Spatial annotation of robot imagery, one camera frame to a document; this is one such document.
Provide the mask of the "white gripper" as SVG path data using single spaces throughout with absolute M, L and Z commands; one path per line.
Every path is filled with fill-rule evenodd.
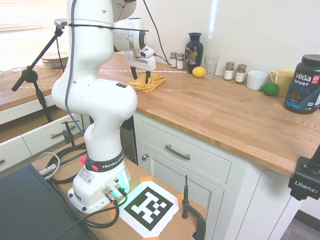
M 124 54 L 125 63 L 130 65 L 131 74 L 134 79 L 137 79 L 136 68 L 145 70 L 145 84 L 150 82 L 151 72 L 156 69 L 156 60 L 153 55 L 149 57 L 134 57 L 130 51 Z

